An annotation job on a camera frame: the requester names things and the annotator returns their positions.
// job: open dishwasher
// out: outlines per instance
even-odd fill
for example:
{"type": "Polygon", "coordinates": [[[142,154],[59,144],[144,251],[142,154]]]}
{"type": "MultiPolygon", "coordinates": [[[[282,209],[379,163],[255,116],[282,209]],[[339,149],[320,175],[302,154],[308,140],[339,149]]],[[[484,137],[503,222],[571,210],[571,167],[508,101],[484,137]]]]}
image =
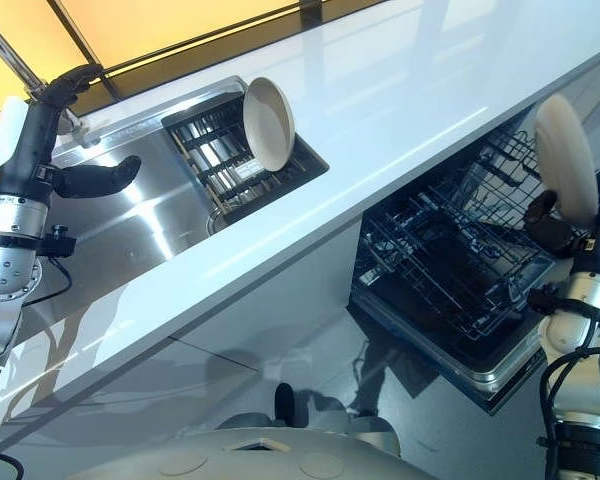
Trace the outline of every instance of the open dishwasher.
{"type": "Polygon", "coordinates": [[[516,125],[365,212],[351,296],[491,414],[544,361],[526,296],[554,263],[523,230],[543,188],[516,125]]]}

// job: dishwasher rack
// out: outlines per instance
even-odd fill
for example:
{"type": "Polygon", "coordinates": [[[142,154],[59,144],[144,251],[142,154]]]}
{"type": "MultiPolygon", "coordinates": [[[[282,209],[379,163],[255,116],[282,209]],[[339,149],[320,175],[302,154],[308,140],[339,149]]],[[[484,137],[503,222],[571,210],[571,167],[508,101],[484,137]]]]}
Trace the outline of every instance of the dishwasher rack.
{"type": "Polygon", "coordinates": [[[477,158],[365,214],[354,278],[398,289],[422,324],[488,336],[553,265],[523,230],[539,178],[526,133],[495,130],[477,158]]]}
{"type": "Polygon", "coordinates": [[[162,120],[187,168],[205,187],[217,214],[231,224],[328,170],[298,136],[287,164],[265,170],[244,132],[244,94],[223,94],[162,120]]]}

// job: black cable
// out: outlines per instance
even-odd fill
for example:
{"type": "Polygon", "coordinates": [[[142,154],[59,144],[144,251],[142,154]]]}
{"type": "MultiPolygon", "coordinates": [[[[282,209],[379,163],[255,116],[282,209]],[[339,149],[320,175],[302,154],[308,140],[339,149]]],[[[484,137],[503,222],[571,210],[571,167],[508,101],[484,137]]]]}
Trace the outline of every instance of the black cable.
{"type": "Polygon", "coordinates": [[[547,465],[545,471],[545,478],[547,480],[553,480],[557,478],[557,441],[555,432],[553,430],[553,416],[552,416],[552,408],[553,406],[549,404],[549,398],[547,395],[547,386],[549,384],[549,379],[551,375],[565,364],[569,364],[573,361],[577,363],[578,360],[582,358],[587,358],[591,355],[600,355],[600,347],[595,348],[578,348],[571,353],[567,353],[566,355],[561,356],[560,358],[553,361],[544,372],[542,372],[542,376],[540,377],[540,408],[542,410],[542,418],[544,420],[545,429],[547,431],[547,439],[548,439],[548,455],[547,455],[547,465]]]}
{"type": "MultiPolygon", "coordinates": [[[[576,348],[576,351],[582,350],[583,348],[588,348],[591,344],[591,340],[596,331],[598,323],[592,319],[589,319],[589,328],[587,329],[587,334],[585,336],[582,344],[576,348]]],[[[564,383],[564,380],[567,378],[567,375],[573,370],[573,368],[578,364],[578,359],[571,360],[567,365],[562,369],[560,375],[556,379],[555,384],[549,390],[549,377],[547,377],[546,382],[540,381],[540,408],[542,410],[542,419],[544,421],[545,430],[547,433],[547,461],[545,466],[545,479],[553,480],[556,478],[558,474],[558,458],[557,458],[557,449],[556,449],[556,438],[555,432],[553,430],[553,402],[555,400],[556,395],[558,394],[558,390],[564,383]]]]}
{"type": "Polygon", "coordinates": [[[28,307],[29,305],[35,305],[36,303],[44,302],[45,300],[57,297],[58,295],[62,295],[73,286],[73,280],[71,279],[71,274],[69,273],[69,270],[64,268],[57,258],[49,257],[49,263],[56,267],[60,271],[60,273],[62,273],[65,276],[65,278],[67,279],[67,286],[61,290],[58,290],[57,292],[50,293],[49,295],[45,295],[44,297],[36,298],[35,300],[31,300],[30,302],[27,302],[24,305],[22,305],[22,308],[28,307]]]}
{"type": "Polygon", "coordinates": [[[22,480],[22,477],[24,477],[24,467],[18,460],[4,453],[0,453],[0,460],[8,463],[16,470],[16,478],[14,480],[22,480]]]}
{"type": "MultiPolygon", "coordinates": [[[[597,326],[598,326],[598,322],[596,322],[594,320],[589,320],[589,328],[587,330],[587,335],[585,336],[585,339],[582,342],[582,345],[580,345],[579,347],[576,348],[576,351],[581,350],[583,348],[589,348],[589,345],[591,344],[591,340],[593,340],[593,336],[596,333],[597,326]]],[[[560,375],[558,375],[558,378],[556,379],[556,383],[554,383],[553,387],[551,387],[551,391],[549,392],[549,397],[547,399],[550,407],[553,408],[553,402],[556,398],[556,395],[558,394],[558,390],[564,383],[564,380],[565,380],[565,378],[567,378],[567,375],[569,375],[571,370],[573,370],[573,367],[575,367],[577,364],[578,364],[578,360],[570,361],[567,364],[567,366],[564,367],[564,369],[562,369],[562,372],[560,372],[560,375]]]]}

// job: sink basin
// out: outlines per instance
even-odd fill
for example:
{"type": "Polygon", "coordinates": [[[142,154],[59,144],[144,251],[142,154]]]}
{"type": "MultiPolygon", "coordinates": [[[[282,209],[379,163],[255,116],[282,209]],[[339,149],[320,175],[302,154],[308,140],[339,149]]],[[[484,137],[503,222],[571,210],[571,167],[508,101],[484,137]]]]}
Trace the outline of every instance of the sink basin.
{"type": "MultiPolygon", "coordinates": [[[[23,310],[19,342],[80,314],[98,298],[328,169],[296,136],[283,169],[244,170],[257,164],[242,122],[245,89],[242,80],[231,77],[94,132],[100,141],[90,148],[67,145],[54,152],[53,163],[63,168],[114,166],[130,155],[140,157],[142,166],[133,183],[116,195],[53,198],[47,231],[65,225],[77,239],[73,256],[62,261],[73,287],[23,310]],[[175,140],[194,123],[200,127],[196,138],[175,140]],[[234,176],[238,171],[247,172],[240,182],[234,176]],[[227,188],[216,190],[219,179],[227,188]]],[[[45,261],[31,299],[65,285],[64,276],[45,261]]]]}
{"type": "MultiPolygon", "coordinates": [[[[47,230],[62,224],[77,239],[73,256],[61,259],[71,273],[73,287],[23,309],[18,343],[209,237],[213,205],[202,185],[185,171],[160,122],[220,92],[243,89],[241,80],[230,78],[156,107],[141,118],[94,132],[100,142],[91,148],[56,149],[53,163],[60,167],[112,166],[129,155],[138,155],[142,167],[134,182],[115,195],[80,200],[54,196],[47,230]]],[[[64,277],[45,260],[42,281],[29,299],[65,285],[64,277]]]]}

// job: beige plate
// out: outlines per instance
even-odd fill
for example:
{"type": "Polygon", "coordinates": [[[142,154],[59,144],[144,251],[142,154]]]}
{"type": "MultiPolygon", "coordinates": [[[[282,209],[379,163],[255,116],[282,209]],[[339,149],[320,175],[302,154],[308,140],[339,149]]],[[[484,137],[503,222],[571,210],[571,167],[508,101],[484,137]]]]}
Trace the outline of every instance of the beige plate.
{"type": "Polygon", "coordinates": [[[558,195],[562,217],[590,227],[598,213],[598,185],[587,136],[562,95],[552,95],[536,116],[536,154],[542,183],[558,195]]]}
{"type": "Polygon", "coordinates": [[[289,103],[271,80],[253,80],[244,96],[244,131],[251,152],[270,172],[285,166],[295,140],[289,103]]]}

